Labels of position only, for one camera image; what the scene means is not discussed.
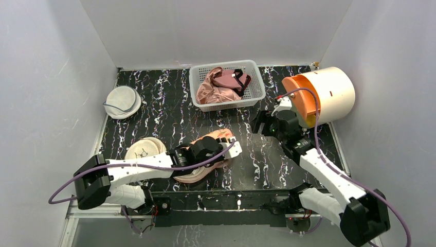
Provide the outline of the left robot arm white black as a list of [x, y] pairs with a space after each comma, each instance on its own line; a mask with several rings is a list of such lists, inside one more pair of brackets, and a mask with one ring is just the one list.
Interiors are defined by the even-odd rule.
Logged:
[[235, 137], [205, 136], [193, 144], [140, 158], [110, 160], [97, 154], [74, 173], [77, 205], [80, 210], [88, 210], [111, 203], [148, 214], [154, 206], [152, 196], [135, 182], [173, 178], [180, 183], [197, 183], [241, 152]]

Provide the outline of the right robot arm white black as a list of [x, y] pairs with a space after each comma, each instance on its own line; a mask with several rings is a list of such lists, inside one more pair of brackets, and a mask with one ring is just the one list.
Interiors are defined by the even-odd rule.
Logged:
[[252, 133], [276, 138], [284, 154], [331, 193], [328, 196], [305, 182], [291, 189], [287, 199], [266, 204], [273, 214], [314, 211], [338, 226], [354, 246], [362, 246], [391, 228], [388, 208], [382, 202], [384, 194], [379, 190], [371, 194], [352, 184], [345, 173], [302, 135], [293, 111], [259, 111], [250, 126]]

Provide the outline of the peach patterned mesh laundry bag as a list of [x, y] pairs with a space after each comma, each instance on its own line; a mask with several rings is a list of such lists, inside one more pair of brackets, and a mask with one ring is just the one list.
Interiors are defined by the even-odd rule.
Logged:
[[[230, 138], [230, 137], [233, 137], [234, 135], [231, 132], [231, 130], [229, 130], [229, 129], [218, 129], [218, 130], [215, 130], [213, 132], [210, 132], [207, 135], [204, 135], [204, 136], [198, 138], [197, 140], [192, 141], [190, 144], [194, 144], [206, 136], [210, 136], [214, 139], [217, 139], [217, 138]], [[176, 180], [180, 183], [194, 184], [194, 183], [202, 180], [205, 176], [207, 176], [209, 173], [213, 172], [214, 170], [222, 168], [223, 166], [226, 166], [228, 163], [229, 163], [228, 160], [216, 162], [209, 167], [201, 167], [201, 168], [196, 169], [195, 170], [196, 173], [192, 172], [191, 174], [174, 177], [174, 180]]]

